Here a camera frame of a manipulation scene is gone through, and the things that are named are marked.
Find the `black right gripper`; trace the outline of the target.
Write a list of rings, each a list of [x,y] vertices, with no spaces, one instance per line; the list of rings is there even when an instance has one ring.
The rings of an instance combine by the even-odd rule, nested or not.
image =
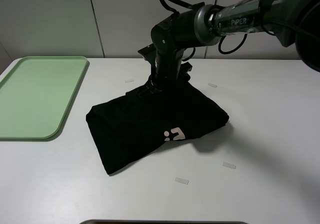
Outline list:
[[[138,53],[151,65],[151,82],[137,88],[137,96],[144,98],[160,92],[160,89],[171,89],[178,84],[188,82],[192,65],[183,60],[184,49],[161,54],[154,45],[148,45]]]

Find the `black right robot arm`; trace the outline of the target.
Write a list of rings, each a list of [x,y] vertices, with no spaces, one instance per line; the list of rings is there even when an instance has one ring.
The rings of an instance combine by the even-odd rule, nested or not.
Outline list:
[[[230,6],[159,1],[171,15],[152,28],[152,43],[139,50],[151,66],[140,96],[174,90],[190,79],[186,49],[221,47],[237,33],[267,33],[283,47],[295,45],[308,67],[320,69],[320,0],[242,0]]]

